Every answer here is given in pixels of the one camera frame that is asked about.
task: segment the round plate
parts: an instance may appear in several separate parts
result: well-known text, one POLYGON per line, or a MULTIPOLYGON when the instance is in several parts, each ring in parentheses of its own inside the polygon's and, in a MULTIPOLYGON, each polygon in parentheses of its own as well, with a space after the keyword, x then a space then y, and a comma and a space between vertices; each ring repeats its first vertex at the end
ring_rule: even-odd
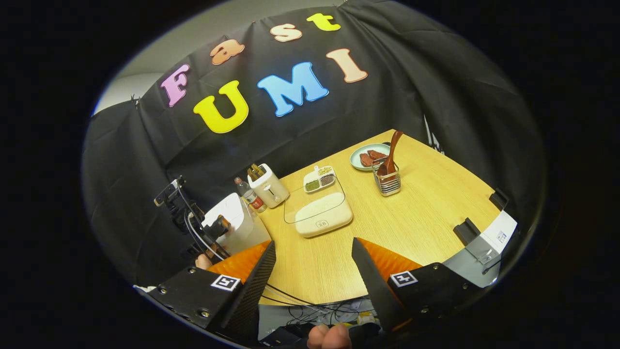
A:
POLYGON ((389 145, 385 145, 385 144, 381 144, 381 143, 368 144, 368 145, 365 145, 365 146, 355 150, 353 152, 353 154, 351 154, 351 157, 349 158, 349 161, 351 162, 351 165, 353 165, 353 167, 355 167, 358 170, 372 171, 373 170, 372 166, 366 167, 366 166, 362 165, 361 162, 360 162, 360 154, 367 153, 368 150, 374 150, 376 152, 380 152, 380 153, 384 153, 385 155, 389 155, 389 145))

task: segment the wire basket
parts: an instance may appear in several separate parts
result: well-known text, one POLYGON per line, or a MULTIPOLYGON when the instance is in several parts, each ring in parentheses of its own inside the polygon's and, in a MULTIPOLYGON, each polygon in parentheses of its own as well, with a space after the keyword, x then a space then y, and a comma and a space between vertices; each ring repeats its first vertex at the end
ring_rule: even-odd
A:
POLYGON ((395 172, 387 174, 385 176, 380 176, 377 174, 377 170, 385 162, 388 157, 380 158, 377 160, 373 160, 373 175, 374 182, 377 184, 377 188, 381 192, 383 196, 390 196, 392 194, 396 194, 401 191, 401 175, 399 174, 398 165, 394 163, 395 172))

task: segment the plastic bottle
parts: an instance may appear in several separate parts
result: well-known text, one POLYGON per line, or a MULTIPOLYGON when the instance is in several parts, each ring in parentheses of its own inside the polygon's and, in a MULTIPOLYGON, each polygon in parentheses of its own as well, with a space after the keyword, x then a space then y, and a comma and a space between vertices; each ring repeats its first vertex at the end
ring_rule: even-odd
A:
POLYGON ((234 179, 235 184, 237 185, 237 191, 241 196, 243 196, 246 201, 250 204, 250 206, 254 207, 258 213, 263 212, 267 209, 267 205, 261 200, 261 198, 256 195, 254 190, 250 188, 250 185, 247 182, 242 181, 241 178, 236 177, 234 179))

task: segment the wooden table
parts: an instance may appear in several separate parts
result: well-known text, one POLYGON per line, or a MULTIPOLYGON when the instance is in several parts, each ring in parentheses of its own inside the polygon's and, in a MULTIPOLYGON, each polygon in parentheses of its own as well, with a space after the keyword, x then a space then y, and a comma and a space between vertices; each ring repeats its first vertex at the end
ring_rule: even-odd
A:
MULTIPOLYGON (((401 191, 383 197, 372 171, 356 170, 351 154, 364 145, 389 142, 394 130, 372 137, 289 174, 280 181, 290 190, 303 177, 330 165, 353 211, 350 224, 314 238, 297 234, 283 219, 284 204, 260 214, 275 241, 277 262, 269 283, 316 304, 368 294, 351 258, 353 237, 361 237, 421 265, 443 262, 463 249, 455 225, 469 217, 484 231, 499 210, 489 196, 494 190, 464 167, 428 145, 403 135, 394 161, 400 168, 401 191)), ((265 290, 264 296, 285 302, 265 290)), ((282 305, 261 297, 261 304, 282 305)))

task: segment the spice container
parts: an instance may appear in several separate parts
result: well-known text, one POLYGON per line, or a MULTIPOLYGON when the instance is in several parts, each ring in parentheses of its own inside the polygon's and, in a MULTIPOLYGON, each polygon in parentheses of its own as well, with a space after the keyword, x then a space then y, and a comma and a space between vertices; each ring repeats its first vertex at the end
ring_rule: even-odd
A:
POLYGON ((304 176, 304 191, 312 193, 335 183, 336 172, 331 166, 314 167, 314 171, 304 176))

